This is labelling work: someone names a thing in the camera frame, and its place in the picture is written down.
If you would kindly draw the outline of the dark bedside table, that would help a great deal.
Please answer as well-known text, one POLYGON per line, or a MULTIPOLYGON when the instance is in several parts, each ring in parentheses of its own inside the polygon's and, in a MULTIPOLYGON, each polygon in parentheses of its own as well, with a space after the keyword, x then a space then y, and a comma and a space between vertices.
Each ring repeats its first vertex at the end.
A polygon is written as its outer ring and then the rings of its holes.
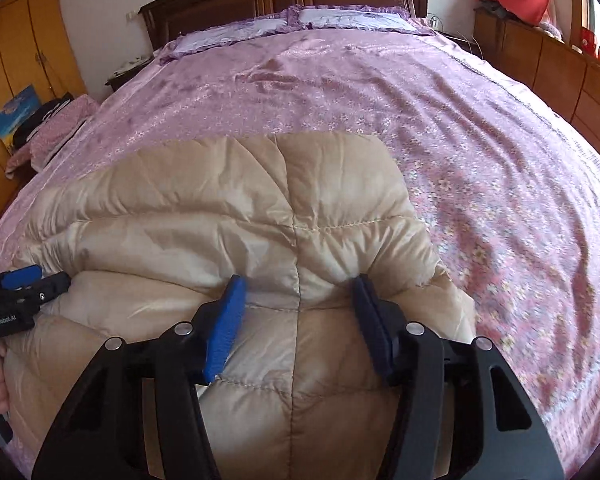
POLYGON ((109 87, 112 92, 116 92, 148 66, 153 59, 154 56, 148 54, 134 58, 131 62, 126 62, 108 77, 105 82, 106 86, 109 87))

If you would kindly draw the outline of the beige quilted down jacket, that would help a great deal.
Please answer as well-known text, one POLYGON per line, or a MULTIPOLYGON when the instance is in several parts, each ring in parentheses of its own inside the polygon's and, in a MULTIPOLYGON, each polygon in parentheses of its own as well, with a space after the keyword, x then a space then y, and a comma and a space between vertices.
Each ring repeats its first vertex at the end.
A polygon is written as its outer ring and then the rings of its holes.
POLYGON ((109 336, 155 338, 248 283, 227 367, 200 393, 227 479, 371 479, 396 395, 350 303, 361 274, 442 337, 475 335, 401 171, 372 136, 297 133, 169 143, 38 194, 12 262, 69 291, 6 341, 9 420, 31 453, 109 336))

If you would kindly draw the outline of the pink floral bedspread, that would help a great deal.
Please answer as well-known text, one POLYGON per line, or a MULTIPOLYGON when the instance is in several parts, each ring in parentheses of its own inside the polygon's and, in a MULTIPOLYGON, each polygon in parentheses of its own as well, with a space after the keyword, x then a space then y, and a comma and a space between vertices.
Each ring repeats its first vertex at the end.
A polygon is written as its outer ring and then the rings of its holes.
POLYGON ((573 474, 600 444, 600 154, 526 86, 440 36, 296 29, 158 58, 112 94, 0 221, 12 262, 38 194, 148 148, 378 139, 454 285, 573 474))

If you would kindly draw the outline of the right purple ruffled pillow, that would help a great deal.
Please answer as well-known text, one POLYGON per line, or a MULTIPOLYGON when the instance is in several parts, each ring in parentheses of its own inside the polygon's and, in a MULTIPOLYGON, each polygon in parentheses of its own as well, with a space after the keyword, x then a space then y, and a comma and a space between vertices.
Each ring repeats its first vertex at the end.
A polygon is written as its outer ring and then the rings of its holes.
POLYGON ((292 6, 289 23, 303 29, 357 29, 414 36, 436 33, 400 6, 292 6))

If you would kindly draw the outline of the orange wooden wardrobe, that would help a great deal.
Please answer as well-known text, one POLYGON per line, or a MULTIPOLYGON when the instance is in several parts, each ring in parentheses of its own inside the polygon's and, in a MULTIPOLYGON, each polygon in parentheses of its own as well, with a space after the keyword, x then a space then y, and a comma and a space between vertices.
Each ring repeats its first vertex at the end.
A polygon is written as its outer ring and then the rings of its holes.
MULTIPOLYGON (((43 103, 85 92, 59 0, 0 0, 0 110, 29 87, 43 103)), ((5 176, 10 156, 0 139, 0 218, 29 177, 5 176)))

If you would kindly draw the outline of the purple ruffled pillow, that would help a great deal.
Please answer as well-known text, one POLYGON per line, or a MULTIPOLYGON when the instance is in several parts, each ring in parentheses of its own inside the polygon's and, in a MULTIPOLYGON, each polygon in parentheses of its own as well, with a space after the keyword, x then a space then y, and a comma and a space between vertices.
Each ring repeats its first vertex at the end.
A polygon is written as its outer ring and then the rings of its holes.
POLYGON ((357 29, 414 36, 436 33, 400 6, 292 6, 289 23, 303 29, 357 29))
POLYGON ((238 42, 292 32, 286 18, 265 16, 251 20, 233 22, 230 24, 196 30, 166 44, 158 53, 158 61, 166 64, 191 55, 217 47, 231 46, 238 42))

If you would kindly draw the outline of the black clothes on stool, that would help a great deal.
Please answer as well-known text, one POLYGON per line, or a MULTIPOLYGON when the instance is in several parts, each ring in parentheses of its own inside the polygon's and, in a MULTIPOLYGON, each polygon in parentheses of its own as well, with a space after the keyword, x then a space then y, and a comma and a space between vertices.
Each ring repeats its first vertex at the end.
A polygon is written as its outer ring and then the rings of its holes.
POLYGON ((19 150, 27 143, 32 136, 33 131, 42 125, 53 114, 59 112, 64 106, 73 100, 70 92, 65 93, 61 98, 50 100, 41 105, 31 116, 29 116, 16 130, 12 136, 12 146, 19 150))

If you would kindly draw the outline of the red items on windowsill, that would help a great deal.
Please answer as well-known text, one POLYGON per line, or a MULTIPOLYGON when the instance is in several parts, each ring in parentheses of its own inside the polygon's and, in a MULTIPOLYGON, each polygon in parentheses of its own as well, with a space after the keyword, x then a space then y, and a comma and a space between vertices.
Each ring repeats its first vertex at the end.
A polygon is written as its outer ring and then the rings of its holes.
POLYGON ((591 29, 580 28, 580 49, 600 61, 600 46, 596 44, 595 34, 591 29))

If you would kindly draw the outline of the blue painting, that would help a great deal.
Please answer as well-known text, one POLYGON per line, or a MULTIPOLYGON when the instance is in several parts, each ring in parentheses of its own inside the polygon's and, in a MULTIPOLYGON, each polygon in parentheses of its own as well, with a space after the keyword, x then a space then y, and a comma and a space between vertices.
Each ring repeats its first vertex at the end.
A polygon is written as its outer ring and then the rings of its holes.
POLYGON ((10 154, 15 151, 16 130, 40 107, 42 103, 35 88, 29 84, 0 109, 0 140, 10 154))

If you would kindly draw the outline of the pink cloth covered stool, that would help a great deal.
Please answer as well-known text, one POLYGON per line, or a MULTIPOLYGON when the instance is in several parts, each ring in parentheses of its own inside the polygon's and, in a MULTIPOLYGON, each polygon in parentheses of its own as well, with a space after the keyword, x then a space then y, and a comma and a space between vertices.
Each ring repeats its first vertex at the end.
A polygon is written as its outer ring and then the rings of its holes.
POLYGON ((88 94, 73 99, 36 128, 22 148, 15 150, 6 164, 5 177, 12 179, 27 164, 41 172, 98 108, 99 104, 88 94))

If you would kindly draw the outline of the brown wooden side cabinet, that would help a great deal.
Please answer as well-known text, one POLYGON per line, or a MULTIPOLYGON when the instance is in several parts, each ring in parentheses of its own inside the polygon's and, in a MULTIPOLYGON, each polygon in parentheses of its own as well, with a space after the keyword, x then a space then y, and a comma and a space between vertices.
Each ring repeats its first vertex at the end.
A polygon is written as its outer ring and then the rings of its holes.
POLYGON ((475 10, 484 58, 525 84, 600 153, 600 61, 539 29, 475 10))

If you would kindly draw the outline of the left purple ruffled pillow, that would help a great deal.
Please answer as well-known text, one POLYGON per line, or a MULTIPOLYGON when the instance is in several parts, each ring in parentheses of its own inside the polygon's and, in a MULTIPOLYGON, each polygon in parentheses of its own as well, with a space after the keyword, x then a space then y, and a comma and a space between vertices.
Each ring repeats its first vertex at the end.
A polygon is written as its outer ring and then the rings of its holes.
POLYGON ((231 46, 238 42, 292 32, 286 18, 265 16, 251 20, 233 22, 230 24, 196 30, 166 44, 158 53, 158 61, 166 64, 191 55, 217 47, 231 46))

